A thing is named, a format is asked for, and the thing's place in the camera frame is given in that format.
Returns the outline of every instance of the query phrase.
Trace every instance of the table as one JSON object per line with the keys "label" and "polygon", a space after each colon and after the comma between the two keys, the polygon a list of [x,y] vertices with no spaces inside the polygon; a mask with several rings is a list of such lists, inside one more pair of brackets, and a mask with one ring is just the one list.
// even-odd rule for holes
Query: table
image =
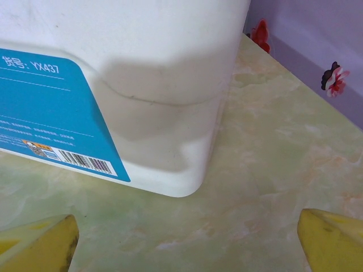
{"label": "table", "polygon": [[0,153],[0,228],[74,214],[70,271],[308,271],[299,214],[363,219],[362,152],[358,128],[244,36],[195,194],[165,197]]}

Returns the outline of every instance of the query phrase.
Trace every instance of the marble surface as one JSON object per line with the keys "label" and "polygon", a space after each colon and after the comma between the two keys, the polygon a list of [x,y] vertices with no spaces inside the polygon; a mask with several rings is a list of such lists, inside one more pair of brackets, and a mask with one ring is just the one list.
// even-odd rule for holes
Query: marble surface
{"label": "marble surface", "polygon": [[362,152],[358,128],[244,37],[195,194],[164,197],[0,153],[0,228],[74,214],[70,271],[309,271],[300,211],[363,219]]}

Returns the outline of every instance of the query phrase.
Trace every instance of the plastic container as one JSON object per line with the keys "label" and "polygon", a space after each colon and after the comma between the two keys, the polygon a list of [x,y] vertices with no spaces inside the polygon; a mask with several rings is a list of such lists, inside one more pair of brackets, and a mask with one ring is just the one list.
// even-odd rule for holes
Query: plastic container
{"label": "plastic container", "polygon": [[201,185],[249,0],[0,0],[0,148],[172,197]]}

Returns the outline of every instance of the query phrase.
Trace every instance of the red flower decoration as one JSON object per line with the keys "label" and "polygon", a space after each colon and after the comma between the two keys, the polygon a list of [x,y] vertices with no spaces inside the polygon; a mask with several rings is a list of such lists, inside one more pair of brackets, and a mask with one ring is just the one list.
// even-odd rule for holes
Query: red flower decoration
{"label": "red flower decoration", "polygon": [[343,68],[338,67],[335,69],[326,83],[327,96],[336,97],[344,92],[345,81],[343,78],[350,74],[349,71],[343,71]]}
{"label": "red flower decoration", "polygon": [[251,38],[252,41],[255,42],[255,44],[258,44],[263,50],[265,50],[267,53],[270,53],[270,46],[267,43],[268,40],[268,28],[267,28],[267,22],[265,19],[262,19],[256,28],[252,29],[251,35],[248,35],[248,37]]}

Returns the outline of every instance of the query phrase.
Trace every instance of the white line on label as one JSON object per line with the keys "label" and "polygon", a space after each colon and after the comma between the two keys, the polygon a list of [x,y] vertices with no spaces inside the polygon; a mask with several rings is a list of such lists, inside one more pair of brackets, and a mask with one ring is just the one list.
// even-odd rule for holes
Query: white line on label
{"label": "white line on label", "polygon": [[0,77],[0,79],[16,81],[16,82],[21,82],[21,83],[27,83],[27,84],[31,84],[31,85],[37,85],[37,86],[42,86],[42,87],[53,88],[53,89],[64,90],[64,91],[70,92],[70,90],[68,90],[68,89],[62,89],[62,88],[58,88],[58,87],[52,87],[52,86],[47,86],[47,85],[42,85],[42,84],[37,84],[37,83],[31,83],[31,82],[26,82],[26,81],[21,81],[21,80],[15,80],[15,79],[10,79],[10,78],[1,78],[1,77]]}
{"label": "white line on label", "polygon": [[9,116],[4,116],[4,115],[0,115],[1,117],[5,117],[5,118],[9,118],[9,119],[14,119],[14,120],[18,120],[18,121],[23,121],[23,122],[27,122],[27,123],[31,123],[31,124],[35,124],[35,125],[40,125],[40,126],[46,126],[48,128],[52,128],[52,129],[59,129],[59,130],[63,130],[63,131],[68,131],[68,132],[72,132],[72,133],[76,133],[76,134],[80,134],[80,135],[84,135],[84,136],[88,136],[88,137],[92,137],[92,135],[88,135],[88,134],[83,134],[80,132],[75,132],[75,131],[71,131],[71,130],[66,130],[66,129],[60,129],[58,127],[54,127],[54,126],[47,126],[47,125],[43,125],[43,124],[38,124],[38,123],[34,123],[31,121],[26,121],[26,120],[22,120],[22,119],[17,119],[17,118],[13,118],[13,117],[9,117]]}
{"label": "white line on label", "polygon": [[26,74],[32,74],[32,75],[41,75],[42,77],[47,77],[47,78],[56,78],[56,79],[64,79],[64,78],[59,78],[56,76],[51,76],[51,75],[42,75],[42,74],[36,74],[36,73],[30,73],[30,72],[25,72],[25,71],[19,71],[19,70],[14,70],[14,69],[9,69],[9,68],[2,68],[0,67],[0,69],[3,70],[9,70],[9,71],[14,71],[14,72],[19,72],[19,73],[26,73]]}

